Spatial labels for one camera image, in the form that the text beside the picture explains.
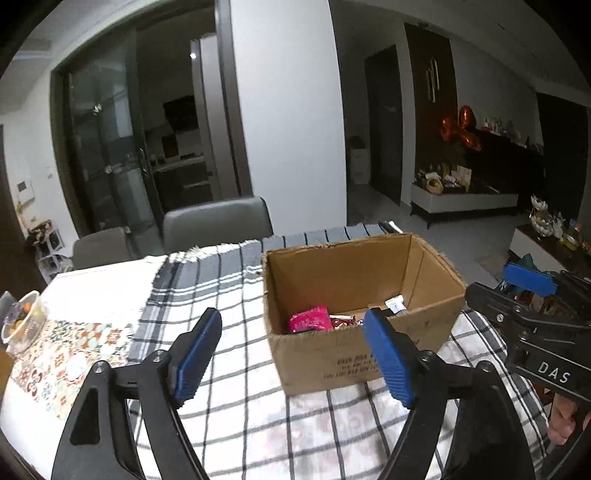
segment gray dining chair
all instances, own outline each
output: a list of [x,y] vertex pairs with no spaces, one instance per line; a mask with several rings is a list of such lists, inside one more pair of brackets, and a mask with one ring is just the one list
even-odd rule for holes
[[269,211],[260,197],[243,197],[203,203],[164,216],[164,249],[167,253],[261,240],[273,235]]
[[76,270],[134,260],[127,234],[120,226],[83,236],[74,243],[72,261]]

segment red balloon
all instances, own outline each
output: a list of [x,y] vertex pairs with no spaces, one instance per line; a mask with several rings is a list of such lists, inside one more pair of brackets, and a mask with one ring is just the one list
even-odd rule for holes
[[460,128],[471,128],[476,126],[476,117],[474,117],[474,112],[469,106],[464,105],[460,108],[458,123],[460,124]]
[[462,144],[465,147],[471,148],[472,150],[476,150],[477,152],[482,150],[482,146],[480,145],[480,138],[478,138],[475,134],[467,130],[461,129],[459,137]]
[[454,119],[445,117],[439,125],[439,133],[445,142],[449,142],[458,133],[458,126]]

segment checkered tablecloth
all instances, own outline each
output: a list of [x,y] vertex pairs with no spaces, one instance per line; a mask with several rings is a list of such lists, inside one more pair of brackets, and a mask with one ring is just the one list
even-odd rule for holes
[[[377,225],[275,236],[262,242],[170,255],[154,280],[129,354],[138,362],[168,349],[207,307],[220,310],[222,338],[193,400],[179,414],[211,478],[376,478],[408,416],[383,379],[286,397],[263,323],[261,253],[269,249],[347,241],[383,232]],[[547,419],[530,382],[509,375],[505,345],[488,321],[463,312],[439,351],[447,362],[491,361],[513,400],[539,467]],[[160,478],[139,404],[130,406],[144,473]],[[449,401],[427,478],[441,475],[453,436],[457,401]]]

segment open cardboard box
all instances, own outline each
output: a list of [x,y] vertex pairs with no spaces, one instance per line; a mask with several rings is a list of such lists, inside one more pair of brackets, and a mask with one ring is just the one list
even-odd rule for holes
[[292,315],[325,305],[331,314],[363,317],[401,294],[408,311],[390,322],[419,349],[437,352],[465,304],[458,273],[408,233],[270,251],[264,281],[267,338],[288,395],[382,376],[361,327],[289,335]]

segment dining table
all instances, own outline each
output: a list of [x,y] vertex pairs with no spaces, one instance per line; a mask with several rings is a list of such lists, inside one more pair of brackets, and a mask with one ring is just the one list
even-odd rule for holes
[[[387,234],[379,225],[276,235],[194,248],[58,275],[41,295],[47,321],[15,365],[2,399],[0,429],[43,478],[89,365],[142,361],[190,331],[208,307],[220,311],[220,341],[192,400],[178,413],[210,478],[373,479],[402,432],[409,410],[384,379],[287,396],[263,320],[262,257],[273,249]],[[486,318],[467,307],[438,355],[473,367],[489,360],[517,411],[532,462],[548,446],[548,420],[531,383],[509,373],[506,346]],[[447,404],[427,479],[441,477],[458,402]],[[147,479],[161,475],[137,400],[132,434]]]

